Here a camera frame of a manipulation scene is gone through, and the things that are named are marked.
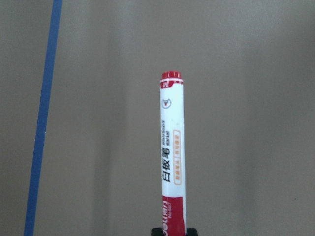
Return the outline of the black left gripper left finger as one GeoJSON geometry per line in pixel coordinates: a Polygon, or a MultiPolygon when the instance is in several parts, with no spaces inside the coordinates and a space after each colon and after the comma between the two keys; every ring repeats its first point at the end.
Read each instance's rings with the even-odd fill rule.
{"type": "Polygon", "coordinates": [[[151,236],[161,236],[161,228],[152,228],[151,236]]]}

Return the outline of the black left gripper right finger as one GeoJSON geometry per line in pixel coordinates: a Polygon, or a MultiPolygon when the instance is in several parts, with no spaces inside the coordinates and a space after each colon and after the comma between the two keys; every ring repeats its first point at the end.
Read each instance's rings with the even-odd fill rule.
{"type": "Polygon", "coordinates": [[[186,236],[198,236],[198,231],[196,228],[187,228],[186,236]]]}

